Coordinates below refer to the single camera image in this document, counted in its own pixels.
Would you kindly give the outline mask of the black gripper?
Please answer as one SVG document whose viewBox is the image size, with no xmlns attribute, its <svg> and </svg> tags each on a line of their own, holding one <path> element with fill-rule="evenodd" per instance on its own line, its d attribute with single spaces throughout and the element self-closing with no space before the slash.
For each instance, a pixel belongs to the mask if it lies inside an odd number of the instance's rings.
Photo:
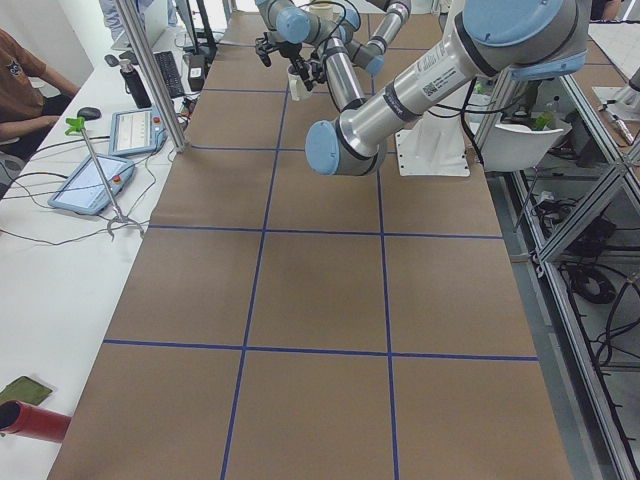
<svg viewBox="0 0 640 480">
<path fill-rule="evenodd" d="M 291 74 L 294 77 L 300 77 L 305 89 L 307 91 L 312 91 L 314 88 L 313 78 L 310 72 L 309 64 L 307 62 L 304 62 L 304 58 L 301 55 L 301 50 L 301 43 L 291 43 L 288 41 L 279 43 L 280 55 L 283 58 L 288 59 L 292 64 Z"/>
</svg>

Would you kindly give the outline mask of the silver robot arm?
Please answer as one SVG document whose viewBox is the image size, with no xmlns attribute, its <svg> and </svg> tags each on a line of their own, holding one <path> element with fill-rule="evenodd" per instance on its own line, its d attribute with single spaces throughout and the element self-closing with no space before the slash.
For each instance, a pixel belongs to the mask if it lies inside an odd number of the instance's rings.
<svg viewBox="0 0 640 480">
<path fill-rule="evenodd" d="M 381 23 L 366 43 L 351 39 L 345 44 L 351 62 L 375 77 L 384 66 L 384 54 L 407 23 L 412 2 L 406 0 L 369 1 L 385 14 Z"/>
<path fill-rule="evenodd" d="M 378 1 L 385 16 L 366 44 L 354 40 L 358 14 L 329 20 L 291 1 L 259 1 L 267 28 L 255 50 L 263 63 L 277 51 L 290 60 L 306 89 L 313 88 L 303 45 L 316 50 L 339 116 L 318 121 L 306 136 L 310 167 L 321 175 L 366 176 L 379 169 L 386 141 L 477 76 L 508 69 L 513 78 L 540 80 L 579 70 L 586 60 L 588 1 L 467 1 L 449 15 L 452 29 L 371 98 L 354 69 L 375 75 L 384 54 L 411 14 L 408 1 Z"/>
</svg>

